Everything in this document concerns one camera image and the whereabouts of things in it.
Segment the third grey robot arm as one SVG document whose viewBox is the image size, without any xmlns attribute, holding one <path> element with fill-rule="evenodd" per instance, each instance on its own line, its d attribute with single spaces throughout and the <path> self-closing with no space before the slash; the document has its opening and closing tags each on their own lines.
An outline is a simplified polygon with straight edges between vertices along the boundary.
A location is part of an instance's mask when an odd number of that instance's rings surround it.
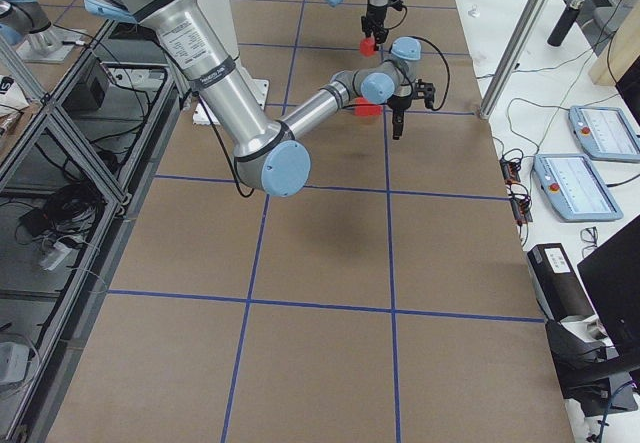
<svg viewBox="0 0 640 443">
<path fill-rule="evenodd" d="M 1 0 L 1 36 L 25 62 L 61 63 L 82 35 L 56 27 L 38 0 Z"/>
</svg>

